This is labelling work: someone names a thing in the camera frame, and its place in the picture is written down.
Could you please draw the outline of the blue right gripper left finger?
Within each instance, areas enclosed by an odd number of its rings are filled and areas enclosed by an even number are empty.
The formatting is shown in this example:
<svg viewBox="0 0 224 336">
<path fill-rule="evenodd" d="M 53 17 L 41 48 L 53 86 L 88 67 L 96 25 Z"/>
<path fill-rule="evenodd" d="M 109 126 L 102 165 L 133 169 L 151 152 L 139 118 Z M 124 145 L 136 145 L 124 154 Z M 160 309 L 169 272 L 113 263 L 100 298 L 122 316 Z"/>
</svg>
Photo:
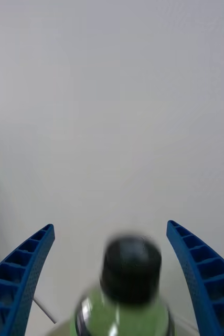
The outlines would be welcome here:
<svg viewBox="0 0 224 336">
<path fill-rule="evenodd" d="M 24 335 L 41 270 L 55 240 L 48 224 L 0 262 L 0 335 Z"/>
</svg>

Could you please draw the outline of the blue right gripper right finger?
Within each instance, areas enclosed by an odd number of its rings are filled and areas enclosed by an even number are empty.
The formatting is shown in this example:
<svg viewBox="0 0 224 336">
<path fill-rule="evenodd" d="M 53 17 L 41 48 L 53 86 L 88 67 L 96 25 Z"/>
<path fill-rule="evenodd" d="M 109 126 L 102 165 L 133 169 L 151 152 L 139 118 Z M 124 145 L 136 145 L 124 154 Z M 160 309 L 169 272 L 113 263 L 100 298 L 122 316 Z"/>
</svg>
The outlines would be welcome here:
<svg viewBox="0 0 224 336">
<path fill-rule="evenodd" d="M 167 238 L 183 270 L 200 335 L 224 335 L 224 259 L 177 222 Z"/>
</svg>

